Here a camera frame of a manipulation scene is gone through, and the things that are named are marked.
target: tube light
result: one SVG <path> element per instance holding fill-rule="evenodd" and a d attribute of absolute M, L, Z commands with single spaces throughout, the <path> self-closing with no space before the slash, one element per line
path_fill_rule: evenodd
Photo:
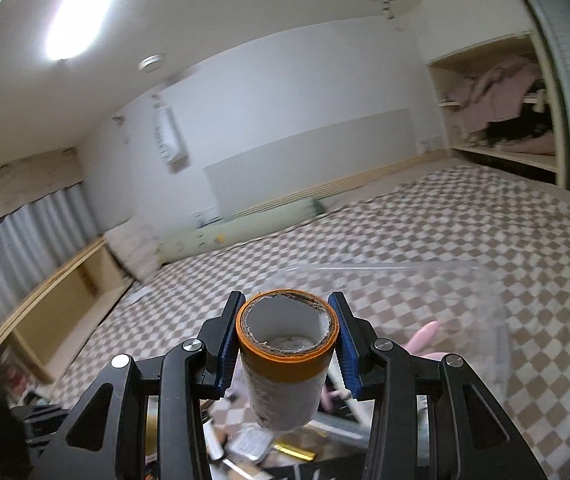
<path fill-rule="evenodd" d="M 69 59 L 87 49 L 97 37 L 111 0 L 63 0 L 45 41 L 52 60 Z"/>

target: cardboard tube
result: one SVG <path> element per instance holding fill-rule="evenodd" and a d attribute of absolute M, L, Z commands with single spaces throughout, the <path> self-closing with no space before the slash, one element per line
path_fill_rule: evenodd
<path fill-rule="evenodd" d="M 261 426 L 289 431 L 313 418 L 338 330 L 334 309 L 300 290 L 265 292 L 241 307 L 236 333 Z"/>

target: mattress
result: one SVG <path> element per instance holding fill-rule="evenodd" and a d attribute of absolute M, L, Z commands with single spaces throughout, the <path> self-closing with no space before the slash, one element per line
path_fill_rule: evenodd
<path fill-rule="evenodd" d="M 545 473 L 568 478 L 570 204 L 482 166 L 435 171 L 385 196 L 164 267 L 149 295 L 131 306 L 126 296 L 95 330 L 52 399 L 72 406 L 115 354 L 164 354 L 220 314 L 231 290 L 257 293 L 285 267 L 433 260 L 475 260 L 491 271 L 512 347 L 505 408 Z M 398 327 L 366 300 L 354 310 L 379 335 L 386 323 Z M 245 399 L 219 401 L 214 416 L 230 433 L 254 420 Z"/>

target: transparent plastic box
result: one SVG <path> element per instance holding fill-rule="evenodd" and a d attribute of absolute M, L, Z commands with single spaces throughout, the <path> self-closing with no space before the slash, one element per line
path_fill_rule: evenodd
<path fill-rule="evenodd" d="M 305 290 L 325 300 L 342 292 L 356 317 L 401 345 L 437 320 L 438 332 L 419 355 L 463 356 L 504 401 L 511 372 L 505 308 L 491 273 L 476 262 L 300 265 L 268 278 L 261 292 L 277 288 Z"/>

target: orange tape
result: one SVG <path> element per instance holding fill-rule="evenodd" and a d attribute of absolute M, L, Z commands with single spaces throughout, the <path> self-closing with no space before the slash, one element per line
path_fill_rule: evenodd
<path fill-rule="evenodd" d="M 278 294 L 286 294 L 294 299 L 298 297 L 323 308 L 330 318 L 330 334 L 321 346 L 303 355 L 281 356 L 271 354 L 263 348 L 259 348 L 245 334 L 242 322 L 249 308 L 266 296 Z M 238 335 L 243 361 L 254 372 L 278 383 L 298 383 L 310 379 L 325 370 L 332 359 L 332 351 L 334 351 L 334 345 L 338 337 L 338 329 L 338 316 L 336 316 L 334 309 L 326 301 L 301 290 L 280 289 L 258 294 L 245 302 L 236 315 L 236 334 Z"/>

